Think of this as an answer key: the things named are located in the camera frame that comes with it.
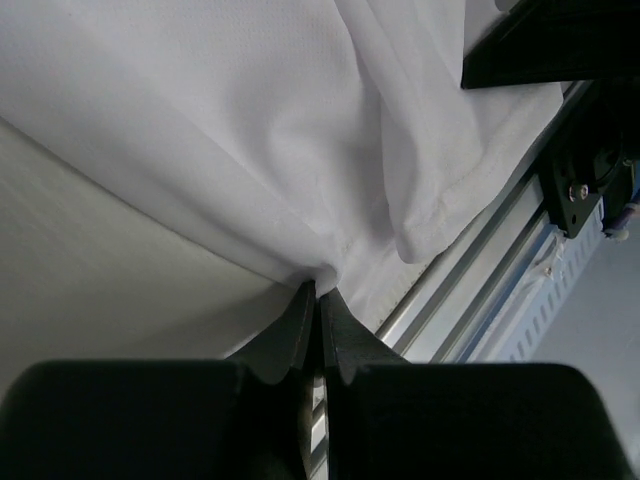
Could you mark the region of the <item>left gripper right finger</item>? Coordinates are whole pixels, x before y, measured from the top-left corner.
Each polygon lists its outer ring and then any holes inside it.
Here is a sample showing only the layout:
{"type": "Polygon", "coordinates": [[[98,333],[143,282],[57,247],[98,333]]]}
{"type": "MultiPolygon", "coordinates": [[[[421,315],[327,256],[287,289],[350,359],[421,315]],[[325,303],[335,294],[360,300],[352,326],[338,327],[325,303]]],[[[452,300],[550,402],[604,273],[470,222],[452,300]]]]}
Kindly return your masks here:
{"type": "Polygon", "coordinates": [[[329,383],[353,382],[357,372],[371,365],[408,365],[348,308],[337,289],[319,299],[323,370],[329,383]]]}

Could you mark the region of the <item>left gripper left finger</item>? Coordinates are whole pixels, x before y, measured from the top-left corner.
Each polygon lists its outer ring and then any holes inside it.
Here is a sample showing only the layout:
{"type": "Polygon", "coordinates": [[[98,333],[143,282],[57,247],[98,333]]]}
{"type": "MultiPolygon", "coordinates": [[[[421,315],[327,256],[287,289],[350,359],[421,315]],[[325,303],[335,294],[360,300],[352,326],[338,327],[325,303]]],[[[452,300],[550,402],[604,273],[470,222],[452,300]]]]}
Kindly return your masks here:
{"type": "Polygon", "coordinates": [[[288,376],[307,377],[315,305],[315,282],[302,283],[284,312],[227,360],[266,385],[278,385],[288,376]]]}

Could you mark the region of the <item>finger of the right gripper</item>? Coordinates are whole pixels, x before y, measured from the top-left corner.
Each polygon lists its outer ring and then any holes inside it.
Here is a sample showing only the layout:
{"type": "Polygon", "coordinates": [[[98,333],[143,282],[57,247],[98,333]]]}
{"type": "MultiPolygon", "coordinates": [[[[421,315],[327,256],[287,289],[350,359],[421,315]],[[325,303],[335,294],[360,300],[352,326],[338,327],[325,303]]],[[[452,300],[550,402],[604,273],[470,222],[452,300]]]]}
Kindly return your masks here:
{"type": "Polygon", "coordinates": [[[637,1],[520,1],[466,54],[461,87],[638,74],[637,1]]]}

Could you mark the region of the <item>white t shirt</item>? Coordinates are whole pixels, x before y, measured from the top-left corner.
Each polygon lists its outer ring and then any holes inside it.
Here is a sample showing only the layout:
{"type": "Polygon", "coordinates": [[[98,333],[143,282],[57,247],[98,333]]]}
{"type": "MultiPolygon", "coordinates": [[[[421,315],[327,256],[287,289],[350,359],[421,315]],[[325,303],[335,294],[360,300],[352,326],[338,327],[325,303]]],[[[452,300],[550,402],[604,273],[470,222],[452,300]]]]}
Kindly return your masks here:
{"type": "Polygon", "coordinates": [[[461,88],[491,1],[5,1],[1,114],[142,212],[382,321],[498,195],[556,83],[461,88]]]}

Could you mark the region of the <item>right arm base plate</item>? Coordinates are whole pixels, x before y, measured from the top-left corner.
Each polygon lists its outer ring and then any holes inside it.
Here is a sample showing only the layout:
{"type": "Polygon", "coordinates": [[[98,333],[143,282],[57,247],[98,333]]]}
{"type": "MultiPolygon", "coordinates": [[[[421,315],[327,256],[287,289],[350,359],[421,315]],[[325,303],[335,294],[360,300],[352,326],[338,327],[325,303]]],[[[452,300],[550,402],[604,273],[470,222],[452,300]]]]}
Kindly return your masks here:
{"type": "Polygon", "coordinates": [[[605,226],[619,226],[638,163],[639,79],[584,86],[561,109],[536,159],[551,223],[574,239],[603,202],[605,226]]]}

